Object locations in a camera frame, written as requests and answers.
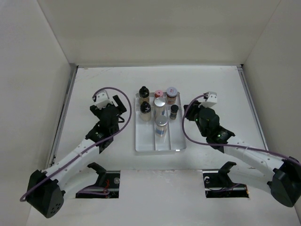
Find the sugar jar with black cap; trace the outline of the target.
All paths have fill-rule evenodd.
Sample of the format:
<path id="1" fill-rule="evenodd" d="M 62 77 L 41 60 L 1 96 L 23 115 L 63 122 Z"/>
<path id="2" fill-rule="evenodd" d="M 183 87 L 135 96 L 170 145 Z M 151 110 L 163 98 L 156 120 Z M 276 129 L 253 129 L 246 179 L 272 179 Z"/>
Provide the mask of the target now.
<path id="1" fill-rule="evenodd" d="M 151 105 L 146 101 L 140 105 L 140 117 L 143 121 L 151 120 Z"/>

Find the brown lump jar black cap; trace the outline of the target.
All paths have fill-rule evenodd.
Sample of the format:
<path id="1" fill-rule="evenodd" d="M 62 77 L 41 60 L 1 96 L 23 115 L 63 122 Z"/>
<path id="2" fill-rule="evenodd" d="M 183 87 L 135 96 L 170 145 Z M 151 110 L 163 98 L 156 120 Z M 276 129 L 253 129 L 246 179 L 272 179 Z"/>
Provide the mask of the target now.
<path id="1" fill-rule="evenodd" d="M 141 105 L 143 102 L 148 103 L 150 101 L 149 95 L 150 95 L 149 89 L 146 86 L 142 86 L 139 89 L 139 104 Z"/>

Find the small black cap spice bottle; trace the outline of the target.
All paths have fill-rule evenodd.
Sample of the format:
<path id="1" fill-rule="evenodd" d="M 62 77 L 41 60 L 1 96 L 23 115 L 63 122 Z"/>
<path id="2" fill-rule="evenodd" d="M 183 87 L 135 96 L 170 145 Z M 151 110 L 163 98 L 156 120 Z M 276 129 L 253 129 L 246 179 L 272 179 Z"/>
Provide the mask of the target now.
<path id="1" fill-rule="evenodd" d="M 177 117 L 177 113 L 178 113 L 178 105 L 172 105 L 171 108 L 170 108 L 170 119 L 171 120 L 175 120 L 176 117 Z"/>

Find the white bead bottle silver lid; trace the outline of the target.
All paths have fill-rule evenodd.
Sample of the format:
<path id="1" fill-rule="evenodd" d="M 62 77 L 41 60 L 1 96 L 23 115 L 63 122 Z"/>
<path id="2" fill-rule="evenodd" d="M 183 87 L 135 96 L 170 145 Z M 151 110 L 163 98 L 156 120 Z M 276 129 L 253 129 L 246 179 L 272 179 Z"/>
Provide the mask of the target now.
<path id="1" fill-rule="evenodd" d="M 166 102 L 163 97 L 155 98 L 154 100 L 154 117 L 155 119 L 161 115 L 165 115 Z"/>

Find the pink lid spice jar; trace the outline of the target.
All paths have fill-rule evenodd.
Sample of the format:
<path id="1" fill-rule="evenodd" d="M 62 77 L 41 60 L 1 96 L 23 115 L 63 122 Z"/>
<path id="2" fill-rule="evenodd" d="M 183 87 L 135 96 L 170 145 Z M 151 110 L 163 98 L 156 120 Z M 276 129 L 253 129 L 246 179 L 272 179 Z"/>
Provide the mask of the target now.
<path id="1" fill-rule="evenodd" d="M 163 91 L 162 90 L 156 90 L 154 92 L 154 98 L 163 97 Z"/>

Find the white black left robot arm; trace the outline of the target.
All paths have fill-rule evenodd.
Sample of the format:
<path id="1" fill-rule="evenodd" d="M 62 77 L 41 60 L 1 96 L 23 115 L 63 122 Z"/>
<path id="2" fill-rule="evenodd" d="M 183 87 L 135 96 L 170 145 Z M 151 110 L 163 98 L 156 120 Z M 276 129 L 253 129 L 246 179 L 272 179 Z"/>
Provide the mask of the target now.
<path id="1" fill-rule="evenodd" d="M 99 121 L 80 144 L 55 165 L 30 175 L 24 199 L 45 218 L 53 217 L 61 209 L 67 193 L 66 183 L 85 167 L 95 170 L 89 177 L 94 187 L 105 184 L 105 169 L 93 161 L 120 133 L 119 124 L 125 121 L 122 114 L 127 109 L 117 95 L 111 101 L 107 94 L 99 94 L 94 102 L 90 111 Z"/>

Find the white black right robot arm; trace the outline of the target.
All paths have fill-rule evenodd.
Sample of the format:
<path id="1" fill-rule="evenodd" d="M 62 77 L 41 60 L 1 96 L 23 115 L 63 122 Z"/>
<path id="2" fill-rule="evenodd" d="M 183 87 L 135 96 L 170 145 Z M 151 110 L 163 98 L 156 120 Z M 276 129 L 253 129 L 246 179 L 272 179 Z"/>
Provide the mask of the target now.
<path id="1" fill-rule="evenodd" d="M 195 122 L 203 144 L 222 154 L 235 157 L 250 169 L 227 162 L 218 171 L 223 186 L 245 184 L 263 190 L 287 207 L 293 207 L 301 196 L 301 164 L 291 157 L 248 145 L 232 131 L 220 125 L 220 118 L 212 108 L 195 100 L 184 106 L 184 120 Z"/>

